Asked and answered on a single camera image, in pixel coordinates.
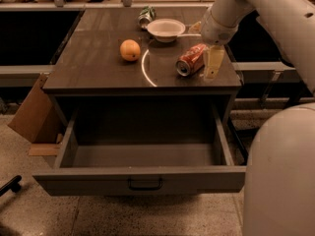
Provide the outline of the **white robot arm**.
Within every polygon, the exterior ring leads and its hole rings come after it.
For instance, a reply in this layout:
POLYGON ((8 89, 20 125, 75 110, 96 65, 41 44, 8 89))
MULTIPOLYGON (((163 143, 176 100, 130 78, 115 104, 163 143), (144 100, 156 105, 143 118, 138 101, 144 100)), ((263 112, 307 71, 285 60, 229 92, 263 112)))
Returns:
POLYGON ((268 86, 286 95, 284 110, 257 131, 245 167, 243 236, 315 236, 315 109, 292 101, 315 90, 315 6, 308 0, 215 0, 199 33, 230 42, 251 12, 287 65, 268 86))

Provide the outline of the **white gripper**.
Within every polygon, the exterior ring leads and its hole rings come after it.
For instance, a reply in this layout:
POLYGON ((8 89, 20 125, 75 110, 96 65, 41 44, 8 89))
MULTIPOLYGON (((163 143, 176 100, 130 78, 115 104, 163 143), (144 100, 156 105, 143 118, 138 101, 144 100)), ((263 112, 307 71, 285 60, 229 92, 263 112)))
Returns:
POLYGON ((206 11, 201 23, 197 22, 189 28, 189 33, 200 34, 205 43, 212 45, 203 52, 206 80, 217 76, 224 56, 222 45, 228 44, 237 31, 238 27, 226 27, 218 23, 210 9, 206 11))

